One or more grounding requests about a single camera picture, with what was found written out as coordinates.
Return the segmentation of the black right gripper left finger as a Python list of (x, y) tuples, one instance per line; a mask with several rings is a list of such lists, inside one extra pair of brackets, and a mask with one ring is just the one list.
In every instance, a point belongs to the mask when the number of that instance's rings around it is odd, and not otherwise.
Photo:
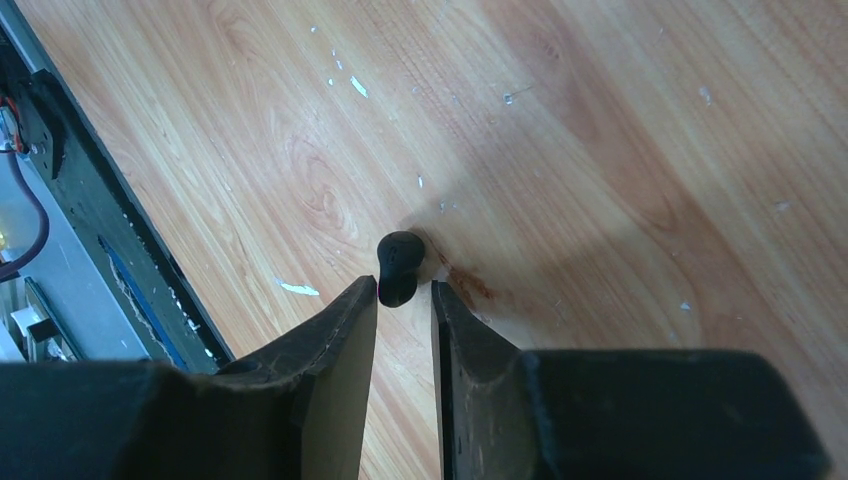
[(377, 284), (214, 374), (153, 361), (5, 363), (5, 479), (354, 479)]

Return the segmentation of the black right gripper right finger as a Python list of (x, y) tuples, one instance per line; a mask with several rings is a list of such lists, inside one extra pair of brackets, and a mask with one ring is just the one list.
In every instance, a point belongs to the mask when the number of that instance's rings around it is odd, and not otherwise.
[(446, 479), (822, 479), (832, 461), (763, 357), (524, 350), (433, 282)]

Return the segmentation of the black earbud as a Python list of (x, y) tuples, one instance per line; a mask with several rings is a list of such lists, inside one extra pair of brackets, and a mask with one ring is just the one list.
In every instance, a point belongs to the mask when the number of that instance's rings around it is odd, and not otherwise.
[(382, 305), (397, 308), (412, 299), (425, 254), (423, 240), (410, 231), (395, 231), (381, 239), (377, 258), (378, 300)]

